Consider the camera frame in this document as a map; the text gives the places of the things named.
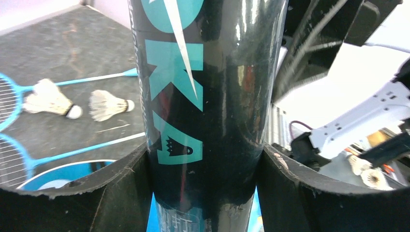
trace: red wire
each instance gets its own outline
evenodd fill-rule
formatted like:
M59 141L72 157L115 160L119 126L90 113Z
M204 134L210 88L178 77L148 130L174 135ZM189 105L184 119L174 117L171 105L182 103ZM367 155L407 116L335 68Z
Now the red wire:
M302 125L302 126L306 127L309 130L313 130L313 128L310 127L308 124L306 124L304 122L301 122L301 121L298 121L298 120L294 120L294 121L289 123L289 133L291 134L292 139L295 138L294 135L293 135L292 124L299 124L299 125Z

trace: white shuttlecock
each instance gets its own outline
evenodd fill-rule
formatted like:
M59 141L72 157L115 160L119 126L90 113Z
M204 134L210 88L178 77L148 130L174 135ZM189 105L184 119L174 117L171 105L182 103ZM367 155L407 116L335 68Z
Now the white shuttlecock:
M348 161L351 166L351 171L355 175L360 175L363 171L370 169L373 165L365 159L361 159L355 155L349 155Z
M373 189L378 190L392 190L393 188L389 186L386 179L384 178L383 172L380 168L377 169L367 169L360 174L362 181L365 185Z
M74 105L49 79L33 86L33 93L24 98L23 110L31 114L50 112L70 119L77 119L83 114L81 107Z
M97 122L105 121L113 115L129 112L135 104L131 100L117 98L106 90L95 90L89 98L90 115Z

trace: gray table surface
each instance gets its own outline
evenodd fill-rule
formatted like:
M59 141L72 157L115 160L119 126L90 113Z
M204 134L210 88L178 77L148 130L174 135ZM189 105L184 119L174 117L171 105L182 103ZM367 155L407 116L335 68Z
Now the gray table surface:
M34 85L43 78L59 82L121 73L134 67L131 32L88 7L0 37L0 73L21 86ZM22 112L2 132L19 141L32 158L54 156L144 131L137 78L118 77L60 89L83 108L81 118L70 120L51 113ZM136 107L132 112L95 122L88 114L88 98L96 89L130 99ZM141 137L81 153L37 167L36 173L71 162L119 159L144 141L145 137Z

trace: badminton racket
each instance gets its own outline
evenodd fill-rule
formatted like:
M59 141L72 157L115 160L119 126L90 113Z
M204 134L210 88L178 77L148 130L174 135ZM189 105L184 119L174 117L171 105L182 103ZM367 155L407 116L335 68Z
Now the badminton racket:
M55 84L57 86L66 86L119 76L138 76L137 69L104 76L63 81ZM3 131L17 119L23 104L23 93L32 90L33 86L19 86L10 77L0 73L0 131Z
M39 165L139 138L144 135L145 133L138 133L52 157L33 159L18 141L5 134L0 134L0 185L18 186L32 178L35 167Z

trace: tube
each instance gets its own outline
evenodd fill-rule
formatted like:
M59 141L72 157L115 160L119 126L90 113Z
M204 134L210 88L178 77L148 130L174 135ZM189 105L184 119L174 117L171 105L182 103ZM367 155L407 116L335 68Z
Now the tube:
M244 232L287 0L129 0L161 232Z

